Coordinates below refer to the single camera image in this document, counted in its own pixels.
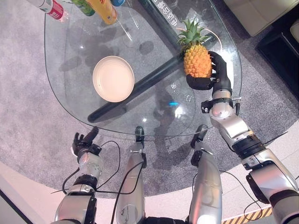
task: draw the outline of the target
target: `red can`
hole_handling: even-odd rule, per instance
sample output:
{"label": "red can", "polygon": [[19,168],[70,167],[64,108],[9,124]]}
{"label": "red can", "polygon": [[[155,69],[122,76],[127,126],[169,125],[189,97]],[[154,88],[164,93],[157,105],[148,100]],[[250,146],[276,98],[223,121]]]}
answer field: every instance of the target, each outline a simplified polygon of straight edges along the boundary
{"label": "red can", "polygon": [[49,14],[54,19],[59,20],[64,14],[64,8],[55,0],[27,0],[32,5]]}

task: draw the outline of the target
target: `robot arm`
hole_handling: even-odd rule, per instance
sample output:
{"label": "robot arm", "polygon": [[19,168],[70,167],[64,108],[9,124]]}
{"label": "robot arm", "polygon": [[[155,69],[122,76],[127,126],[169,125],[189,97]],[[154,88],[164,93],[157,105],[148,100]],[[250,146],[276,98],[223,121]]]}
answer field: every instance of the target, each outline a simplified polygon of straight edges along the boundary
{"label": "robot arm", "polygon": [[250,170],[246,179],[257,199],[272,205],[276,222],[299,223],[299,193],[294,177],[235,114],[226,63],[220,55],[209,53],[217,73],[215,80],[211,81],[213,100],[203,102],[202,111],[209,113],[213,126],[218,128],[231,150],[240,157],[245,169]]}
{"label": "robot arm", "polygon": [[57,208],[55,222],[52,224],[93,224],[97,199],[95,190],[101,174],[101,148],[92,144],[99,130],[94,127],[84,138],[78,133],[72,146],[80,168],[80,175]]}

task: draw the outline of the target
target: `bottle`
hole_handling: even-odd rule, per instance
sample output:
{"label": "bottle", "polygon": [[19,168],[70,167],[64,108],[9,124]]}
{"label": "bottle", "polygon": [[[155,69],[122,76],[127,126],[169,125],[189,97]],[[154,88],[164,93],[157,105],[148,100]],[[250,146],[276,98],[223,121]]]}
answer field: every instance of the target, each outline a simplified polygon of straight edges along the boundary
{"label": "bottle", "polygon": [[59,20],[64,14],[64,8],[55,0],[27,0],[32,5],[49,14],[54,19]]}
{"label": "bottle", "polygon": [[107,24],[116,22],[117,13],[110,0],[86,0]]}
{"label": "bottle", "polygon": [[92,16],[95,11],[85,0],[71,0],[85,15]]}
{"label": "bottle", "polygon": [[121,6],[125,0],[111,0],[112,5],[114,6]]}

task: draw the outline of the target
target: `glass tabletop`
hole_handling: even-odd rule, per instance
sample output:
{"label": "glass tabletop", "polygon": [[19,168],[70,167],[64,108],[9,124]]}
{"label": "glass tabletop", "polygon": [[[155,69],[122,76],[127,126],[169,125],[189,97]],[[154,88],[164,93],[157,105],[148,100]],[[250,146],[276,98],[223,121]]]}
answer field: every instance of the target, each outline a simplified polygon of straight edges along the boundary
{"label": "glass tabletop", "polygon": [[[117,21],[106,25],[62,2],[63,21],[45,17],[45,61],[51,88],[76,119],[102,129],[145,135],[192,135],[200,124],[211,126],[200,104],[210,91],[194,91],[186,83],[177,43],[186,19],[199,22],[209,36],[204,46],[222,55],[228,65],[233,97],[242,84],[235,44],[209,0],[126,0],[116,7]],[[93,69],[106,56],[119,56],[133,69],[135,86],[120,103],[102,99],[93,86]]]}

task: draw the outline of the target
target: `green can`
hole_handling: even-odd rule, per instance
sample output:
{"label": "green can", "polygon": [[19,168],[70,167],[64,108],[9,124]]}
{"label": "green can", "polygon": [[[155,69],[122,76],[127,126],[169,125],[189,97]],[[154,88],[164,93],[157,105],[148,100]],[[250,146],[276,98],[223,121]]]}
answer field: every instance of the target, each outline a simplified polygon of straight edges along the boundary
{"label": "green can", "polygon": [[93,8],[85,0],[71,0],[85,15],[91,16],[95,13]]}

